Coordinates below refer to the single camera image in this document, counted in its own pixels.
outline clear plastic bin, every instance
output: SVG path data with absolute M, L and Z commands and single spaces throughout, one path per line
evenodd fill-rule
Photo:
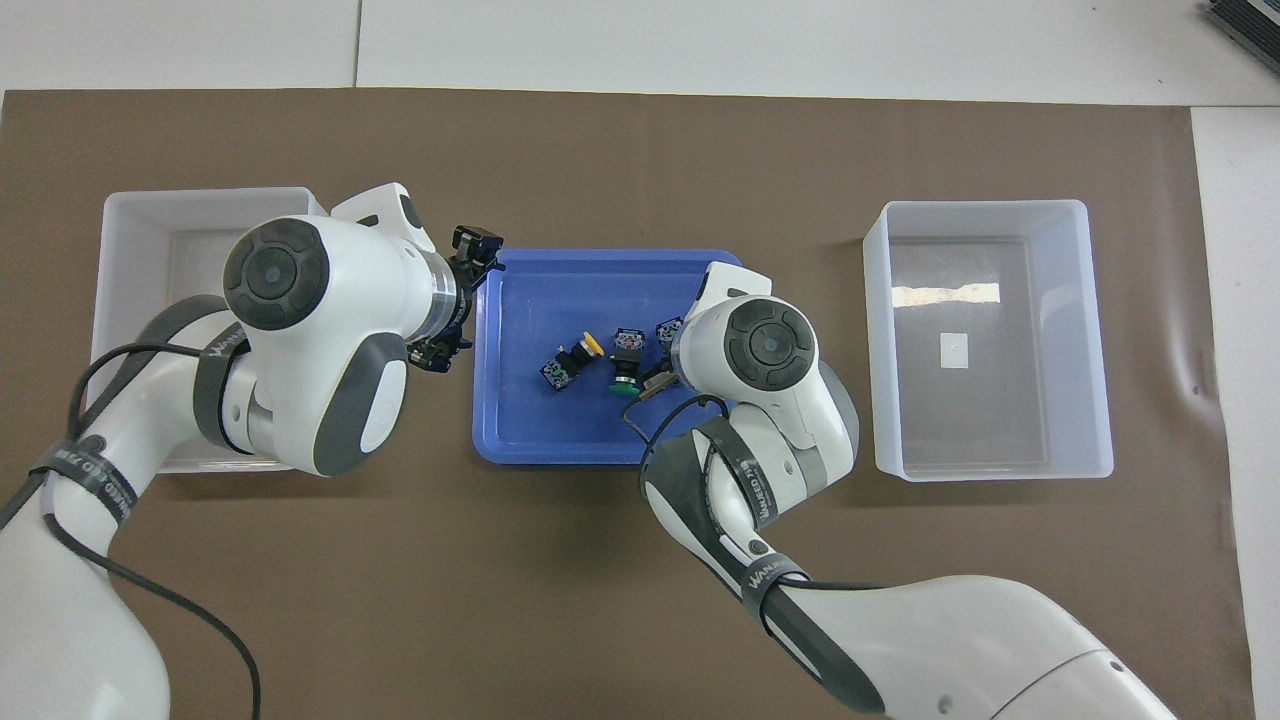
M 1083 202 L 890 202 L 863 252 L 881 470 L 1111 474 Z
M 223 266 L 247 231 L 280 215 L 325 214 L 305 187 L 116 192 L 102 208 L 92 354 L 133 342 L 169 305 L 223 292 Z M 119 360 L 93 377 L 90 402 Z M 161 473 L 283 470 L 204 438 L 178 447 Z

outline blue tray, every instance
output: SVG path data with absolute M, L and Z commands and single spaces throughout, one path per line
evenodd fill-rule
M 556 392 L 539 370 L 591 333 L 613 350 L 620 327 L 645 331 L 643 369 L 662 354 L 654 325 L 684 316 L 712 260 L 740 265 L 722 250 L 503 250 L 507 269 L 490 273 L 476 302 L 476 373 L 471 438 L 492 462 L 634 465 L 644 443 L 622 424 L 627 398 L 609 392 L 613 365 L 602 357 Z M 640 404 L 631 418 L 646 433 L 692 393 L 675 386 Z M 690 407 L 678 434 L 714 406 Z

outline brown table surface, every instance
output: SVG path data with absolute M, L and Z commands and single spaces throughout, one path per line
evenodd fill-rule
M 438 241 L 722 247 L 804 309 L 863 418 L 855 471 L 768 530 L 815 579 L 989 574 L 1079 618 L 1181 717 L 1253 715 L 1190 117 L 1181 108 L 429 90 L 9 92 L 0 492 L 88 355 L 102 202 L 397 179 Z M 860 238 L 890 200 L 1078 197 L 1116 471 L 909 484 L 876 469 Z M 626 468 L 488 464 L 471 365 L 416 374 L 349 475 L 161 478 L 113 557 L 253 648 L 264 717 L 844 717 L 671 541 Z M 174 717 L 247 715 L 230 647 L 132 587 Z M 3 648 L 4 652 L 20 652 Z

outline empty plastic container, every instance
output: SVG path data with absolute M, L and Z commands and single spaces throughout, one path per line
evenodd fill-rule
M 881 470 L 1111 474 L 1083 202 L 890 202 L 863 252 Z
M 108 197 L 93 306 L 93 357 L 133 342 L 151 318 L 183 297 L 221 295 L 223 266 L 236 241 L 266 220 L 301 214 L 325 214 L 305 187 L 116 192 Z M 106 387 L 116 364 L 93 377 L 90 402 Z M 279 462 L 238 455 L 201 438 L 177 448 L 160 471 L 283 469 Z

